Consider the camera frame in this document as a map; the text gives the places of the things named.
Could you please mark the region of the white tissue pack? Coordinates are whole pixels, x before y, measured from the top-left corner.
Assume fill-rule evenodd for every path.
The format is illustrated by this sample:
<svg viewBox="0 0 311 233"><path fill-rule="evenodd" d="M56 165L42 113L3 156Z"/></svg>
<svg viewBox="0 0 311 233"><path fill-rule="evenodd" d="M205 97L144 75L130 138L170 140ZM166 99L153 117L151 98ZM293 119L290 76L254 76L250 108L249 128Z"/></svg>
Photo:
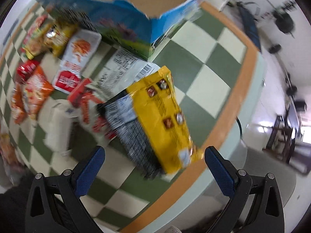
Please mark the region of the white tissue pack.
<svg viewBox="0 0 311 233"><path fill-rule="evenodd" d="M78 121L77 109L66 99L57 100L51 108L44 144L57 153L69 150L74 123Z"/></svg>

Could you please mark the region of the orange chips bag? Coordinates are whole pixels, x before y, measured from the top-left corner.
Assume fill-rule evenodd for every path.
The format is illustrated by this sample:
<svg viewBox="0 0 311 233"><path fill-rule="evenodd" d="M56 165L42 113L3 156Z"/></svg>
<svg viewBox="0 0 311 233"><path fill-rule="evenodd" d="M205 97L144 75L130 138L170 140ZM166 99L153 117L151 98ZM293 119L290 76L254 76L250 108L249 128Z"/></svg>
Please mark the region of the orange chips bag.
<svg viewBox="0 0 311 233"><path fill-rule="evenodd" d="M44 102L54 91L54 87L47 80L41 66L27 80L22 89L22 100L29 118L36 120Z"/></svg>

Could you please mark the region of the yellow black noodle bag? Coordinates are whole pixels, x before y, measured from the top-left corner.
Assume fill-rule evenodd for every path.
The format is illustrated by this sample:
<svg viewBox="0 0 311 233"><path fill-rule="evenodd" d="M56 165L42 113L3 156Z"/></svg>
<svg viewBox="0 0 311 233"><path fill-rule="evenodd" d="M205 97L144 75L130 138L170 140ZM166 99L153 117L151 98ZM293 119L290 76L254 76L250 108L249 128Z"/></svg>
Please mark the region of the yellow black noodle bag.
<svg viewBox="0 0 311 233"><path fill-rule="evenodd" d="M144 178L174 174L203 158L190 136L166 66L97 104L96 110Z"/></svg>

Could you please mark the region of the white barcode snack bag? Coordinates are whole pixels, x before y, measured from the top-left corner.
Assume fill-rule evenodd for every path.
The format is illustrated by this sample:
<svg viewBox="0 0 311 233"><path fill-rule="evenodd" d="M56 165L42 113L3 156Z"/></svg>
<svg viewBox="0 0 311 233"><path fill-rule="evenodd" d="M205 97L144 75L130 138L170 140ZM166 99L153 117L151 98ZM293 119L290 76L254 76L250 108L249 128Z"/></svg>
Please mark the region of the white barcode snack bag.
<svg viewBox="0 0 311 233"><path fill-rule="evenodd" d="M108 100L159 69L157 64L144 61L120 48L104 64L89 88L99 91L101 97Z"/></svg>

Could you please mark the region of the white red snack bag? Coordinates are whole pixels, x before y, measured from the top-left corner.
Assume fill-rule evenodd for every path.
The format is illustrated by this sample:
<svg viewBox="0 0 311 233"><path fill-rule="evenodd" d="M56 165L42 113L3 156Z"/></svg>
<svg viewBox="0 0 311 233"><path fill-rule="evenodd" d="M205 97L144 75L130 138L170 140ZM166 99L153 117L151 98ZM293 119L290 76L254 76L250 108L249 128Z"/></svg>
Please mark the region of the white red snack bag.
<svg viewBox="0 0 311 233"><path fill-rule="evenodd" d="M56 90L69 94L78 86L81 72L98 49L101 38L101 34L84 29L70 38L52 82Z"/></svg>

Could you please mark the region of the yellow biscuit bag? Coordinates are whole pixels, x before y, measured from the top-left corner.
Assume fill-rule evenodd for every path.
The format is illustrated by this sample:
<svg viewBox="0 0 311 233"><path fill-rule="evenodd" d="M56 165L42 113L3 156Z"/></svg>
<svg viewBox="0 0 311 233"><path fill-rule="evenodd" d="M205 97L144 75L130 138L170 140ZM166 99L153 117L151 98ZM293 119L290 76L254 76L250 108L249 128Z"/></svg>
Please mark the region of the yellow biscuit bag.
<svg viewBox="0 0 311 233"><path fill-rule="evenodd" d="M47 50L55 57L60 56L77 29L77 24L63 20L44 23L32 32L26 42L24 47L26 57L33 59Z"/></svg>

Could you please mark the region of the checkered green tablecloth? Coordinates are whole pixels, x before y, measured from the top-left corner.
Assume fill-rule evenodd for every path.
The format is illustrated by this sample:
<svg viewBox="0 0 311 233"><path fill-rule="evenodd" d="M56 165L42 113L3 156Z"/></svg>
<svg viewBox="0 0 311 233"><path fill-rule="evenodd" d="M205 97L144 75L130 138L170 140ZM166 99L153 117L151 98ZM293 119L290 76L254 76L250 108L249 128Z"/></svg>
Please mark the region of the checkered green tablecloth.
<svg viewBox="0 0 311 233"><path fill-rule="evenodd" d="M48 113L65 94L55 91L37 120L14 123L10 94L17 66L24 61L22 41L43 8L37 3L17 20L1 55L1 121L26 165L46 175L72 168L77 158L65 159L44 145ZM213 145L224 157L234 154L256 104L252 90L262 64L257 49L231 20L205 4L201 16L185 23L160 45L152 61L167 66L176 98L194 142ZM116 140L106 149L107 159L83 203L103 226L120 232L155 232L184 211L211 183L204 162L173 176L144 179L126 158Z"/></svg>

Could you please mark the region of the blue weight bench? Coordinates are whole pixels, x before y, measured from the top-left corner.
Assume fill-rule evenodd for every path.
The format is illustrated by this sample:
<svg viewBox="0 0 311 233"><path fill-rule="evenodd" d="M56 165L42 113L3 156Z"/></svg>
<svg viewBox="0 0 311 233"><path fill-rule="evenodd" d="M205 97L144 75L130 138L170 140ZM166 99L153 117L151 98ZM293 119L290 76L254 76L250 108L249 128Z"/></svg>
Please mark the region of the blue weight bench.
<svg viewBox="0 0 311 233"><path fill-rule="evenodd" d="M243 24L243 29L245 34L249 37L249 39L253 42L253 44L258 48L261 52L261 43L260 37L258 34L258 29L251 12L246 9L241 2L237 3L237 8L241 17L241 21Z"/></svg>

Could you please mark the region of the cardboard box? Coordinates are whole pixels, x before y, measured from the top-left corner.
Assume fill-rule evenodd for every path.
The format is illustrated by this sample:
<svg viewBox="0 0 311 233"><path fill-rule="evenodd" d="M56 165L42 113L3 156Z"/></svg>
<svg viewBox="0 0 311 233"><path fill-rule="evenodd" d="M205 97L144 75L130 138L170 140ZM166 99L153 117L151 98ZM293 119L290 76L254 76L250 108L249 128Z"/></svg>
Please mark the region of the cardboard box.
<svg viewBox="0 0 311 233"><path fill-rule="evenodd" d="M36 0L53 18L78 22L148 59L202 0Z"/></svg>

